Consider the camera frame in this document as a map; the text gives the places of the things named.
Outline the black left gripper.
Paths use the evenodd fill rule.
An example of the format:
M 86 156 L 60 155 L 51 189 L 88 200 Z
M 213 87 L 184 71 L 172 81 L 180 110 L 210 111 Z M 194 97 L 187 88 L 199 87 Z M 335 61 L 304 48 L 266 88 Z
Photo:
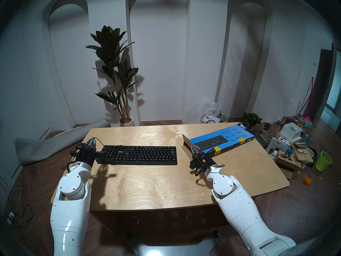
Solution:
M 93 165 L 97 158 L 105 157 L 105 151 L 97 152 L 96 138 L 90 138 L 86 144 L 78 144 L 75 150 L 70 150 L 70 155 L 75 157 L 74 163 L 84 162 L 88 165 Z

